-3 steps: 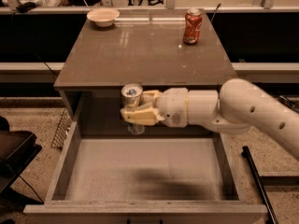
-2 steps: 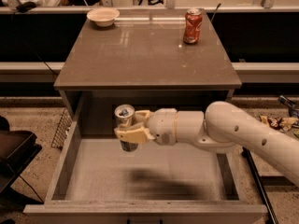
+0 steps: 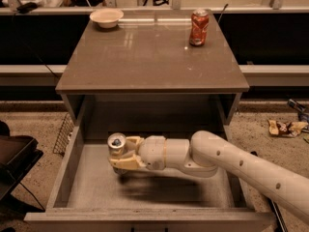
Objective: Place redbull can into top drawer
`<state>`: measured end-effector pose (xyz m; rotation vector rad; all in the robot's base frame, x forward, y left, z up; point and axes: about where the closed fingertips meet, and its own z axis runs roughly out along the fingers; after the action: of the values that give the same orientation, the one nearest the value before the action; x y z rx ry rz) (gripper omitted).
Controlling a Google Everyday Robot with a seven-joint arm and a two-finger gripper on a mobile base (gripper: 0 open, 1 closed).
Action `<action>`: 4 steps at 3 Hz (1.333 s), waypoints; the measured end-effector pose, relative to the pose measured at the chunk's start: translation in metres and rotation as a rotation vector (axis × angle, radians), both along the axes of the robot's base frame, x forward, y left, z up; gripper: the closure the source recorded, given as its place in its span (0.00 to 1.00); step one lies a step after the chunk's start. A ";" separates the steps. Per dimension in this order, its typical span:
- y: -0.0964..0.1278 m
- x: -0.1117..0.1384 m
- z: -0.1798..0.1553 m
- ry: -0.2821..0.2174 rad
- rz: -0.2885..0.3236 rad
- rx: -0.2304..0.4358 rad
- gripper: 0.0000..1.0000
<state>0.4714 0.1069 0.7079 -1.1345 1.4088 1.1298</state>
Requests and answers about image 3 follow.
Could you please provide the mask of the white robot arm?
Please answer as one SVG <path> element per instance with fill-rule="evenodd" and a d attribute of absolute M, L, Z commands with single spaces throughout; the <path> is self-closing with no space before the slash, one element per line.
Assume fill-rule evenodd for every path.
<path fill-rule="evenodd" d="M 189 139 L 113 133 L 107 145 L 110 165 L 116 169 L 174 168 L 190 176 L 211 177 L 221 167 L 296 217 L 309 221 L 309 179 L 249 154 L 209 131 L 199 130 Z"/>

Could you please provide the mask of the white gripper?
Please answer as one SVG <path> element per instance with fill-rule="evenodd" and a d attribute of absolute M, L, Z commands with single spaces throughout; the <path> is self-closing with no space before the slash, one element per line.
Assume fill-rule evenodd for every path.
<path fill-rule="evenodd" d="M 113 167 L 124 170 L 136 170 L 145 165 L 149 170 L 163 170 L 165 142 L 166 139 L 163 136 L 157 135 L 147 137 L 145 140 L 140 136 L 128 136 L 126 150 L 138 152 L 141 158 L 133 155 L 125 159 L 110 158 L 109 162 Z"/>

